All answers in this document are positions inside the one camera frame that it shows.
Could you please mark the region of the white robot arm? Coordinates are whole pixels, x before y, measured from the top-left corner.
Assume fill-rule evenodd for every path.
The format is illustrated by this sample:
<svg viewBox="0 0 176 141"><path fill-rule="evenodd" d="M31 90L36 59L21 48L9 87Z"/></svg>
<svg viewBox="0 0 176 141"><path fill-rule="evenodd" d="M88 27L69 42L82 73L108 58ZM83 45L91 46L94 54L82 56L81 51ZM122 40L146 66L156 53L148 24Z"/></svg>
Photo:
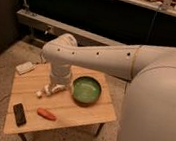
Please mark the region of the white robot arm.
<svg viewBox="0 0 176 141"><path fill-rule="evenodd" d="M81 47L62 34L42 48L56 83L82 66L126 80L117 141L176 141L176 47L121 45Z"/></svg>

